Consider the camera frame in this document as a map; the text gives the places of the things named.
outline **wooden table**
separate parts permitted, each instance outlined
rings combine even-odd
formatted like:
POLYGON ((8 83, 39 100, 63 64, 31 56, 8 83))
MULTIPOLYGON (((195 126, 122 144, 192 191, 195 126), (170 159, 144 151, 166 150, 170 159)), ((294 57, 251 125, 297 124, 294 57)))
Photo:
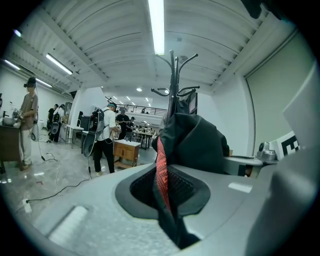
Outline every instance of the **wooden table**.
POLYGON ((115 156, 114 159, 116 157, 118 159, 114 161, 114 166, 125 169, 135 167, 138 163, 139 146, 139 142, 126 141, 124 139, 115 140, 113 155, 115 156), (120 162, 121 158, 131 161, 131 165, 120 162))
POLYGON ((145 147, 143 147, 144 138, 142 137, 140 148, 144 149, 144 150, 149 149, 150 148, 150 138, 153 136, 153 134, 147 133, 147 132, 140 132, 140 131, 134 131, 134 133, 145 136, 145 147))
POLYGON ((0 125, 0 162, 2 174, 6 172, 4 162, 17 161, 20 171, 24 170, 20 157, 19 137, 19 128, 0 125))

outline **ceiling light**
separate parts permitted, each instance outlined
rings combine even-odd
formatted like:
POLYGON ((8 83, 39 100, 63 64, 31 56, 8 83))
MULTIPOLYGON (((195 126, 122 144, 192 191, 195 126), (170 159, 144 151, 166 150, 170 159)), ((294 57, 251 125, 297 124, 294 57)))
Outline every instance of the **ceiling light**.
POLYGON ((72 75, 72 71, 70 69, 68 69, 66 66, 64 66, 63 64, 61 64, 57 59, 55 59, 52 55, 50 55, 49 53, 46 55, 46 57, 52 61, 54 64, 56 64, 60 69, 64 70, 65 72, 67 72, 69 75, 72 75))
POLYGON ((40 79, 36 78, 35 80, 37 80, 39 83, 45 85, 45 86, 49 86, 49 87, 52 87, 50 84, 47 84, 46 82, 44 81, 41 81, 40 79))
POLYGON ((12 64, 10 61, 8 61, 8 60, 5 59, 4 62, 7 63, 9 66, 13 67, 14 69, 20 70, 20 68, 19 68, 18 66, 12 64))
POLYGON ((14 32, 18 37, 21 37, 21 32, 19 32, 18 30, 14 29, 13 32, 14 32))
POLYGON ((165 54, 164 0, 148 0, 152 27, 154 54, 165 54))

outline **person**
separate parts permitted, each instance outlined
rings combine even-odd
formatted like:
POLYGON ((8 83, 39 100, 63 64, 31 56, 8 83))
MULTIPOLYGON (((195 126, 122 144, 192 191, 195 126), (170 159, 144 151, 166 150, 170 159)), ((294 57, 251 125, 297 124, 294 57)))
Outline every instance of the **person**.
POLYGON ((126 111, 121 109, 121 114, 118 114, 116 121, 121 126, 121 133, 119 134, 118 140, 123 140, 126 137, 127 124, 130 123, 129 117, 126 115, 126 111))
POLYGON ((104 153, 106 160, 108 161, 110 173, 115 172, 114 164, 114 144, 112 141, 112 131, 118 132, 120 129, 116 127, 116 111, 117 104, 109 103, 106 107, 102 109, 104 113, 104 129, 101 135, 97 138, 94 146, 94 169, 97 176, 102 175, 100 159, 102 157, 102 152, 104 153))
POLYGON ((34 122, 37 122, 38 95, 35 92, 37 86, 36 78, 30 77, 26 83, 28 93, 24 96, 20 110, 20 155, 23 163, 23 169, 27 170, 31 162, 31 132, 34 122))
POLYGON ((54 106, 52 108, 49 109, 48 111, 48 119, 47 119, 47 122, 46 122, 46 128, 48 129, 49 131, 49 136, 50 136, 50 129, 51 129, 51 125, 52 125, 52 119, 54 118, 54 112, 55 110, 59 107, 58 104, 54 104, 54 106))
POLYGON ((125 134, 125 137, 128 138, 129 140, 131 140, 132 132, 133 132, 133 130, 134 130, 134 128, 135 128, 134 120, 135 120, 134 116, 131 117, 130 122, 127 123, 127 125, 126 125, 126 134, 125 134))
POLYGON ((60 133, 60 128, 61 128, 61 124, 62 124, 62 116, 65 114, 65 105, 61 104, 60 107, 58 107, 54 113, 53 113, 53 119, 52 119, 52 123, 58 123, 59 127, 58 127, 58 131, 56 132, 56 134, 50 134, 49 139, 47 140, 47 143, 51 143, 52 141, 54 141, 55 143, 58 142, 59 140, 59 133, 60 133))

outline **gray floor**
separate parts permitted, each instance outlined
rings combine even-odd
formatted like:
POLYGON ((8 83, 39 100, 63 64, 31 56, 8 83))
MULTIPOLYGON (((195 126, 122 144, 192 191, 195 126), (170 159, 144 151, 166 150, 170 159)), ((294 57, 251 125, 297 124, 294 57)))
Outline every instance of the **gray floor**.
MULTIPOLYGON (((33 223, 42 210, 63 197, 70 190, 76 187, 67 187, 58 195, 39 201, 30 202, 32 211, 26 213, 22 200, 23 199, 42 199, 50 197, 66 186, 76 186, 79 182, 90 182, 88 171, 88 159, 81 154, 80 148, 71 148, 70 144, 63 141, 58 143, 45 143, 48 140, 47 135, 40 136, 40 143, 32 141, 32 166, 25 171, 20 171, 16 162, 6 162, 6 173, 0 174, 0 189, 7 201, 8 207, 13 214, 26 218, 33 223), (47 161, 41 159, 41 153, 47 161)), ((147 150, 140 148, 138 156, 138 165, 154 163, 157 153, 153 148, 147 150)), ((95 174, 94 161, 89 157, 92 179, 98 179, 95 174)), ((101 170, 103 175, 109 174, 108 162, 105 156, 101 159, 101 170)))

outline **white pants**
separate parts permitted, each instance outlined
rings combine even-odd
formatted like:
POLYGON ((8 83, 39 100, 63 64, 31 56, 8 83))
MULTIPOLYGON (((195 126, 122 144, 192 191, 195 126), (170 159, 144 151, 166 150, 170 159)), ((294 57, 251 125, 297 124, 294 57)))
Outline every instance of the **white pants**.
POLYGON ((30 130, 20 130, 20 156, 25 165, 31 164, 31 132, 32 128, 30 130))

